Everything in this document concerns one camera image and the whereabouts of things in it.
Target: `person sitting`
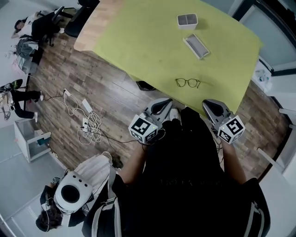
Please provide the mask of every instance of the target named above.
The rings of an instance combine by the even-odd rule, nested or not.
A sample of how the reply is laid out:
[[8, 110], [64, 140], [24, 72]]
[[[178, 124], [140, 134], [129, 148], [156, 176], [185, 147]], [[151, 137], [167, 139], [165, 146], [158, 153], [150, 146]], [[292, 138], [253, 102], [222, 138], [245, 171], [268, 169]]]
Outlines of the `person sitting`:
[[2, 92], [2, 108], [6, 110], [14, 110], [16, 115], [23, 119], [35, 119], [37, 123], [38, 113], [22, 110], [19, 102], [34, 100], [37, 102], [39, 99], [43, 100], [43, 94], [41, 91], [18, 91], [16, 89], [11, 89], [8, 92]]
[[[47, 14], [46, 16], [40, 16], [38, 12], [27, 17], [23, 20], [18, 20], [14, 26], [14, 33], [11, 38], [19, 38], [24, 35], [32, 36], [36, 40], [40, 40], [46, 34], [63, 33], [64, 29], [55, 25], [52, 21], [54, 15], [60, 10], [57, 9], [54, 12]], [[71, 18], [72, 15], [63, 11], [59, 15]]]
[[[112, 164], [112, 156], [109, 152], [104, 151], [99, 156], [93, 156], [88, 160], [82, 162], [74, 171], [88, 180], [92, 185], [92, 196], [87, 203], [96, 199], [101, 192], [104, 184], [107, 182], [107, 177], [110, 172], [110, 164]], [[54, 196], [56, 189], [59, 185], [60, 178], [54, 178], [53, 181], [44, 187], [44, 190], [40, 197], [40, 204], [42, 207], [41, 214], [36, 220], [36, 226], [43, 232], [48, 232], [52, 229], [57, 229], [61, 225], [67, 227], [73, 227], [83, 222], [87, 213], [85, 213], [85, 207], [88, 209], [87, 205], [84, 205], [78, 211], [71, 214], [69, 222], [67, 224], [62, 224], [63, 213], [55, 204]]]

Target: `white box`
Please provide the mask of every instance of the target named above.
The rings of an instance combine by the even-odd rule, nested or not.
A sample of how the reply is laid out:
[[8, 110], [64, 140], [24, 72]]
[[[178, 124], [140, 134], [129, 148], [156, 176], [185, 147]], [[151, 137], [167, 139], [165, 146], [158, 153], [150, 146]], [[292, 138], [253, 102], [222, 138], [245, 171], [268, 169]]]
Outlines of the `white box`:
[[92, 107], [90, 106], [90, 104], [88, 103], [88, 101], [86, 99], [84, 99], [82, 101], [82, 104], [86, 108], [87, 112], [91, 113], [93, 111]]
[[240, 117], [236, 115], [233, 119], [219, 127], [218, 136], [228, 144], [239, 139], [246, 130]]
[[181, 30], [195, 30], [198, 24], [197, 15], [195, 13], [178, 15], [177, 23]]
[[150, 123], [148, 120], [135, 115], [133, 121], [129, 125], [129, 133], [131, 136], [146, 144], [149, 140], [157, 135], [158, 126]]
[[198, 59], [202, 59], [210, 53], [203, 42], [201, 42], [195, 34], [189, 35], [186, 39], [183, 39], [183, 41]]

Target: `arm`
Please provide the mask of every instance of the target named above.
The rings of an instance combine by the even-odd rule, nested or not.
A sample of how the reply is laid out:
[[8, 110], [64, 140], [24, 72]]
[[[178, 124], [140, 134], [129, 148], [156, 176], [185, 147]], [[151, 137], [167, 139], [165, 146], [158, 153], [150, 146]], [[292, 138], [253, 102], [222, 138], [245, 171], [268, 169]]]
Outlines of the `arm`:
[[5, 99], [6, 104], [8, 105], [8, 95], [7, 94], [4, 95], [4, 99]]
[[119, 175], [125, 184], [132, 184], [138, 176], [143, 173], [146, 161], [146, 149], [147, 147], [145, 145], [142, 146], [138, 143], [134, 153], [129, 158], [129, 161], [119, 172]]
[[1, 110], [3, 112], [4, 120], [6, 120], [6, 113], [5, 113], [4, 107], [1, 107]]
[[39, 12], [35, 12], [33, 21], [34, 21], [34, 20], [37, 20], [37, 19], [39, 19], [39, 18], [41, 18], [41, 17], [42, 17], [42, 16], [39, 15]]
[[48, 203], [46, 203], [47, 200], [49, 198], [53, 198], [55, 195], [55, 193], [53, 191], [54, 187], [55, 187], [54, 183], [49, 183], [48, 185], [45, 185], [44, 190], [40, 196], [40, 204], [44, 210], [46, 210], [46, 208], [47, 208], [46, 206], [48, 205]]
[[239, 184], [243, 184], [247, 181], [244, 170], [237, 158], [233, 145], [229, 145], [221, 139], [223, 147], [223, 158], [224, 158], [224, 171], [231, 178], [236, 180]]
[[11, 39], [18, 38], [18, 37], [19, 37], [19, 35], [17, 34], [17, 30], [15, 30], [11, 36]]

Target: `green table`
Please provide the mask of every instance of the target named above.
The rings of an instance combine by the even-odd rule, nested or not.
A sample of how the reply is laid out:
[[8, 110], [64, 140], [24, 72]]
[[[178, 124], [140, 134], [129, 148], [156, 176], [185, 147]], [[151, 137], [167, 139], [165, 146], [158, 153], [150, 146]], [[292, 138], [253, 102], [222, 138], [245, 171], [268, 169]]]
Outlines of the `green table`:
[[[180, 30], [177, 15], [196, 13], [196, 30]], [[210, 54], [199, 60], [182, 41], [195, 34]], [[203, 114], [202, 101], [223, 101], [236, 112], [252, 77], [261, 42], [249, 29], [198, 0], [125, 0], [95, 46], [100, 57], [136, 80]], [[199, 88], [178, 87], [195, 78]]]

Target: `bag strap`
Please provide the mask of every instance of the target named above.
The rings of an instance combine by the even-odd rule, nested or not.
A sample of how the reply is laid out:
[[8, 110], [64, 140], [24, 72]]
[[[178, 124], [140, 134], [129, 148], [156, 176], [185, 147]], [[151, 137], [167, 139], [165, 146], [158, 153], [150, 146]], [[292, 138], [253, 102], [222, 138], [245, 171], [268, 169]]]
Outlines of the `bag strap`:
[[108, 200], [116, 198], [116, 194], [112, 190], [112, 186], [114, 184], [116, 178], [116, 170], [113, 166], [110, 165], [110, 173], [108, 180]]
[[116, 178], [116, 170], [110, 165], [110, 173], [108, 180], [108, 200], [103, 204], [95, 213], [92, 221], [92, 237], [98, 236], [98, 223], [101, 212], [110, 210], [114, 207], [114, 231], [115, 237], [122, 237], [121, 234], [121, 219], [120, 219], [120, 207], [118, 198], [112, 190]]
[[258, 232], [258, 237], [262, 236], [262, 232], [263, 232], [263, 228], [264, 228], [264, 222], [265, 222], [264, 213], [260, 208], [258, 208], [256, 202], [252, 202], [251, 203], [251, 210], [250, 210], [249, 220], [248, 220], [248, 223], [247, 223], [247, 227], [246, 227], [244, 237], [249, 236], [249, 233], [250, 233], [250, 230], [251, 230], [251, 227], [252, 227], [252, 224], [253, 224], [253, 217], [254, 217], [255, 213], [257, 213], [257, 214], [259, 214], [261, 216], [261, 223], [260, 223], [260, 230]]

